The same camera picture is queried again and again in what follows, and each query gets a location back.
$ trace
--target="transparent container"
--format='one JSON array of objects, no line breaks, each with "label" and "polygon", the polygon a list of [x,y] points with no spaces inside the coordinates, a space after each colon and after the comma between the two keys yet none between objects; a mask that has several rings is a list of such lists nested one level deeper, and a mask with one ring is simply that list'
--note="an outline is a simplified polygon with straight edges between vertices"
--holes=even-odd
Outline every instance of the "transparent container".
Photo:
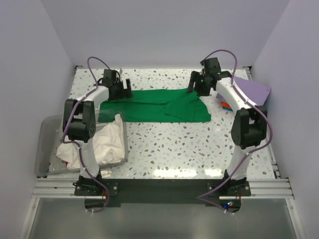
[{"label": "transparent container", "polygon": [[[104,122],[99,122],[99,115],[103,114]],[[115,166],[127,162],[128,159],[128,137],[126,123],[123,113],[115,110],[95,111],[96,132],[105,125],[115,120],[115,115],[120,114],[123,121],[123,137],[125,157],[116,163],[99,164],[100,168]],[[80,169],[67,169],[65,161],[56,156],[57,148],[61,144],[63,116],[52,116],[46,118],[41,125],[38,148],[35,159],[35,173],[39,177],[52,174],[79,172]]]}]

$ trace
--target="green cloth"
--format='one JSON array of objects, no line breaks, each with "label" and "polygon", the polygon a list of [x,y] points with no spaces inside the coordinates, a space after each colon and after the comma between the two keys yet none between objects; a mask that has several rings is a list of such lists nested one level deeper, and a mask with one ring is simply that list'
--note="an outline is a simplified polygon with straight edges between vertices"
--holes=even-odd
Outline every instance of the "green cloth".
[{"label": "green cloth", "polygon": [[[132,91],[133,97],[101,103],[100,110],[123,112],[127,122],[206,122],[210,114],[196,92],[182,90]],[[107,113],[99,122],[108,122]]]}]

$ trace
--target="white towel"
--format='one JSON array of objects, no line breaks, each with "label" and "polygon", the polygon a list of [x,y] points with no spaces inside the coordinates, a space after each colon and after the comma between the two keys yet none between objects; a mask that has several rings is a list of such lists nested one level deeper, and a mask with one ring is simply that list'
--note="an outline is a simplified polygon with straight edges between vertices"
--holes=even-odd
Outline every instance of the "white towel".
[{"label": "white towel", "polygon": [[[123,122],[119,114],[93,136],[95,159],[99,165],[121,162],[125,158]],[[56,156],[68,162],[67,169],[80,168],[77,150],[72,143],[61,144]]]}]

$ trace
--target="white enclosure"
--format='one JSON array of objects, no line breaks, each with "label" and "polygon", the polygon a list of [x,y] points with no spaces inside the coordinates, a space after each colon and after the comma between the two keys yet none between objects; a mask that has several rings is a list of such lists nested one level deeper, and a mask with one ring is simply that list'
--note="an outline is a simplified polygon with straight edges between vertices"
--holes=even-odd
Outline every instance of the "white enclosure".
[{"label": "white enclosure", "polygon": [[[19,237],[41,122],[63,113],[76,65],[94,55],[111,68],[198,68],[217,49],[272,88],[276,161],[307,237],[318,237],[318,8],[317,0],[0,1],[0,238]],[[230,55],[217,57],[233,68]]]}]

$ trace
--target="speckled tabletop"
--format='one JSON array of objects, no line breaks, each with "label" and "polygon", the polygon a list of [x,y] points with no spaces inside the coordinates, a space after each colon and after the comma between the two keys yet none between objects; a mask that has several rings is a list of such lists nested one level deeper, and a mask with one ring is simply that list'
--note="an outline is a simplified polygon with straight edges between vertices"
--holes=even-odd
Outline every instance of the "speckled tabletop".
[{"label": "speckled tabletop", "polygon": [[[194,69],[123,69],[122,76],[131,79],[132,90],[187,88]],[[103,69],[95,69],[97,79]],[[235,74],[247,79],[245,70]],[[85,94],[93,85],[87,69],[78,69],[71,98]],[[127,122],[129,159],[120,165],[105,168],[103,177],[111,178],[222,178],[230,163],[234,144],[230,130],[232,112],[225,111],[211,91],[210,97],[201,97],[211,114],[205,123],[130,123]],[[50,177],[78,177],[78,173]],[[247,177],[275,178],[268,149],[252,156]]]}]

